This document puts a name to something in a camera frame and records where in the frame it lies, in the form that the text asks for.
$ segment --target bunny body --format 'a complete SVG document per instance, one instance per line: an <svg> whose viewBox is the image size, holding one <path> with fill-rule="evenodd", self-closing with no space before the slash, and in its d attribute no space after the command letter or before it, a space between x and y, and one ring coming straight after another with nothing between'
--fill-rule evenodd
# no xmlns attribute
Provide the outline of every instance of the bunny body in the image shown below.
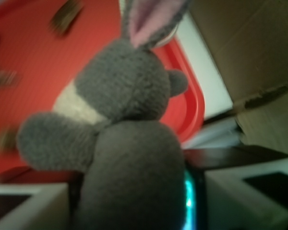
<svg viewBox="0 0 288 230"><path fill-rule="evenodd" d="M169 98L186 90L187 80L181 71L165 70L150 49L175 27L187 5L187 0L128 1L122 38L85 66L52 112L22 125L18 148L34 168L85 173L72 228L182 228L183 154L175 134L158 119ZM144 6L152 13L143 10L139 17ZM158 10L167 14L159 18ZM157 23L151 23L156 15Z"/></svg>

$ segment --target white belly patch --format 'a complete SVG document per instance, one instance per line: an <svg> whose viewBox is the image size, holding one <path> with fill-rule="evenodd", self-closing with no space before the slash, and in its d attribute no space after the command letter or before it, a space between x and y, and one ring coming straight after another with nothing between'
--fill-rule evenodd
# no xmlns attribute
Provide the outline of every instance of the white belly patch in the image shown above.
<svg viewBox="0 0 288 230"><path fill-rule="evenodd" d="M89 106L78 94L74 82L63 90L57 98L53 111L65 115L79 122L87 122L92 125L106 121L107 118Z"/></svg>

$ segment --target pink inner ear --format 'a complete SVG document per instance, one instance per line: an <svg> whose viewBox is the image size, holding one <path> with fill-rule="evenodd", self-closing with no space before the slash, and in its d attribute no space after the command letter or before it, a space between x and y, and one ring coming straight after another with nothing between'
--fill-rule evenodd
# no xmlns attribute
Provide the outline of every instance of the pink inner ear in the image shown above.
<svg viewBox="0 0 288 230"><path fill-rule="evenodd" d="M129 32L132 45L137 48L167 25L180 10L184 0L134 0L130 12Z"/></svg>

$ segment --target bunny head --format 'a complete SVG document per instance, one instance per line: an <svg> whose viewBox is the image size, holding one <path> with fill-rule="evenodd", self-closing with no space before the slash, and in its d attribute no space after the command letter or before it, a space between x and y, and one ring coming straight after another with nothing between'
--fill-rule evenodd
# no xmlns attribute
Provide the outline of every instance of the bunny head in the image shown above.
<svg viewBox="0 0 288 230"><path fill-rule="evenodd" d="M76 94L99 118L159 119L169 98L186 90L184 74L165 70L151 49L178 24L188 3L188 0L128 1L121 38L97 54L72 83Z"/></svg>

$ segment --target cardboard box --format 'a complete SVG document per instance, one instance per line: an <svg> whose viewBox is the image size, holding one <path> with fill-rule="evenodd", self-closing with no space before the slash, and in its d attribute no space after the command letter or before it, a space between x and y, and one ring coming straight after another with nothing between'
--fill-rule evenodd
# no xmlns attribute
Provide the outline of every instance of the cardboard box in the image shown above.
<svg viewBox="0 0 288 230"><path fill-rule="evenodd" d="M191 14L234 105L288 86L288 0L193 0Z"/></svg>
<svg viewBox="0 0 288 230"><path fill-rule="evenodd" d="M288 0L193 0L241 142L288 154Z"/></svg>

